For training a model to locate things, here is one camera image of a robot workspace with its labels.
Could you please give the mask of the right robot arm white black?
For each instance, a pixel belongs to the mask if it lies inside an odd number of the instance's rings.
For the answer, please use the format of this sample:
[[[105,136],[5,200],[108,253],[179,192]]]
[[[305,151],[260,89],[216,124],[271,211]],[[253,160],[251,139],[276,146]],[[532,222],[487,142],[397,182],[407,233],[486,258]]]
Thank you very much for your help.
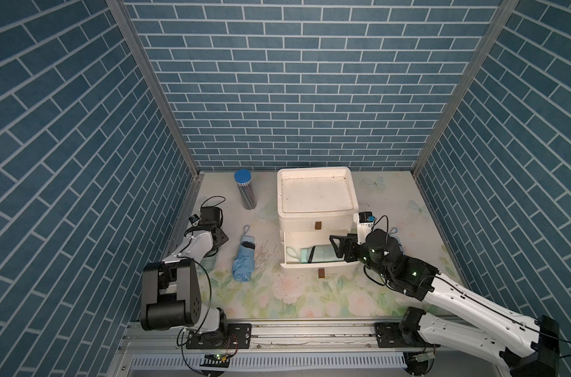
[[[564,340],[556,320],[519,314],[472,292],[435,266],[403,254],[398,241],[382,229],[370,231],[363,243],[352,233],[329,241],[338,258],[376,273],[379,286],[463,319],[459,324],[409,307],[399,324],[407,346],[453,348],[512,376],[558,375]]]

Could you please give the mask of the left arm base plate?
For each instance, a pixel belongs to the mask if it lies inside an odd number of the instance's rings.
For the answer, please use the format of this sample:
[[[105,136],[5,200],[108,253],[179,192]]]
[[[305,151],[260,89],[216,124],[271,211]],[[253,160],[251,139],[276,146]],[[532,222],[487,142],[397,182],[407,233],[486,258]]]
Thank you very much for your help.
[[[252,337],[250,323],[228,323],[220,325],[216,331],[189,335],[187,350],[219,350],[229,347],[231,350],[247,350]]]

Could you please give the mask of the white drawer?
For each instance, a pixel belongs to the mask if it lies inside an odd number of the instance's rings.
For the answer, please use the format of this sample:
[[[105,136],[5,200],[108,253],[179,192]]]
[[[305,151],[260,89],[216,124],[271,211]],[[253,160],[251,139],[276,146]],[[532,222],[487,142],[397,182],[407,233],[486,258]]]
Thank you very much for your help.
[[[354,271],[360,262],[346,262],[337,257],[330,240],[331,231],[284,232],[284,262],[281,267],[286,273],[310,273],[324,269],[326,273],[348,273]]]

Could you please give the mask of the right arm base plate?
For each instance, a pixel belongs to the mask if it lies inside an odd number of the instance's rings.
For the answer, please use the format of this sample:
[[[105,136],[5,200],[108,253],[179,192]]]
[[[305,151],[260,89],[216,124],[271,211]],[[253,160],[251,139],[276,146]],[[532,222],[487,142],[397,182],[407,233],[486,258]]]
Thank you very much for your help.
[[[417,331],[404,328],[398,322],[378,322],[374,326],[379,348],[429,349],[434,345],[425,342]]]

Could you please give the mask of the blue umbrella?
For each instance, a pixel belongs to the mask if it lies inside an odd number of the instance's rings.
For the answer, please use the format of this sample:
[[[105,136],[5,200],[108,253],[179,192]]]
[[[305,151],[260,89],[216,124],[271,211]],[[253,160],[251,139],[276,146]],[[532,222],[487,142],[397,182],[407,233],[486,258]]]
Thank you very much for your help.
[[[397,233],[398,233],[398,228],[392,227],[388,232],[388,236],[394,239],[397,243],[401,243],[401,240],[398,238]]]
[[[241,283],[249,282],[255,269],[256,239],[249,235],[250,225],[244,226],[237,255],[233,261],[233,278]]]

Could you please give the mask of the green umbrella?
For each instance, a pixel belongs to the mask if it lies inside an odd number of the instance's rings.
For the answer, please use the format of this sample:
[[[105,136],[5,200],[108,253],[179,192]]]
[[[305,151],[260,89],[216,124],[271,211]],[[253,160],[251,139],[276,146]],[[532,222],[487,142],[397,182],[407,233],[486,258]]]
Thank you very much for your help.
[[[285,251],[288,257],[302,264],[343,262],[342,257],[336,257],[331,245],[315,245],[301,249],[287,247]]]
[[[217,252],[208,253],[201,260],[201,265],[207,272],[210,272],[215,268],[217,255],[218,255]]]

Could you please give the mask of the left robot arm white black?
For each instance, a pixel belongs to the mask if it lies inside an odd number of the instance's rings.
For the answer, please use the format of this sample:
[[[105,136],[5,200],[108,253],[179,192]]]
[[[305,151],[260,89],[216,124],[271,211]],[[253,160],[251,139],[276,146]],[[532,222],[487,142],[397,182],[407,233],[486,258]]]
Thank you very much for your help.
[[[200,215],[190,217],[188,228],[175,251],[160,262],[145,266],[139,322],[146,331],[181,328],[188,331],[186,344],[194,349],[225,347],[228,343],[227,317],[220,308],[206,303],[198,274],[209,277],[205,260],[218,254],[228,241],[222,230],[222,209],[203,206]]]

